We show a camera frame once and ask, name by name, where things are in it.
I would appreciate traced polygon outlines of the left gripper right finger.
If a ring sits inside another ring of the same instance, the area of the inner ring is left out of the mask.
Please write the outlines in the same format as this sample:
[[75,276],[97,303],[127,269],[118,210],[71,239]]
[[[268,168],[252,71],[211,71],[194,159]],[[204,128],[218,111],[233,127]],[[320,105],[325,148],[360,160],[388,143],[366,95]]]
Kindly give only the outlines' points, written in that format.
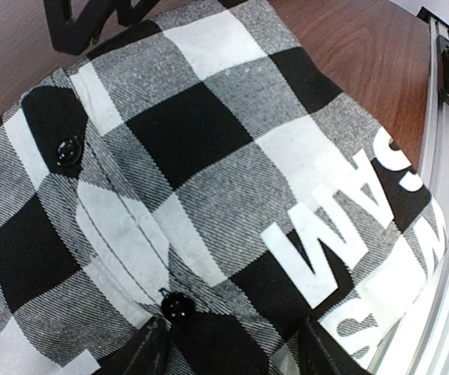
[[298,333],[300,374],[365,375],[365,370],[313,318]]

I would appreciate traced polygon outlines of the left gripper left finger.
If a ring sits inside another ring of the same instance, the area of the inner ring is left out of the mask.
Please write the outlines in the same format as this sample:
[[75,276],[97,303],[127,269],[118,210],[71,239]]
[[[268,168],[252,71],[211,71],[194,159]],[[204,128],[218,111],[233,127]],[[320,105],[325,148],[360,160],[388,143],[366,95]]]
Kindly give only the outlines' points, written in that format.
[[168,332],[163,319],[151,318],[126,344],[121,374],[163,374],[168,351]]

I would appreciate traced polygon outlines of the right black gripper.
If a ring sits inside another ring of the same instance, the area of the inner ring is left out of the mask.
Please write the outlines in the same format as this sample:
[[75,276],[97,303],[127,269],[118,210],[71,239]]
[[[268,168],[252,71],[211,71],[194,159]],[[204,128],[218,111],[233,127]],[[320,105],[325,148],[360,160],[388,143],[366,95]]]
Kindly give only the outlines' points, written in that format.
[[[52,47],[67,55],[102,55],[115,48],[147,38],[160,31],[149,13],[160,13],[177,5],[176,1],[86,1],[78,16],[73,16],[71,1],[43,2]],[[100,43],[108,20],[116,14],[116,22],[124,31]]]

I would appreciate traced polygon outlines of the black white checkered shirt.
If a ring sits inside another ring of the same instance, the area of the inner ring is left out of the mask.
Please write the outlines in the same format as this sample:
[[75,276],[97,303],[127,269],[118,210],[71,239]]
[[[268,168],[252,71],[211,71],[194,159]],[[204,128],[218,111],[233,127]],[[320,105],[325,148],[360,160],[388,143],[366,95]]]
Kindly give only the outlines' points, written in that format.
[[362,367],[446,250],[402,150],[265,1],[196,1],[0,117],[0,374],[300,374],[316,320]]

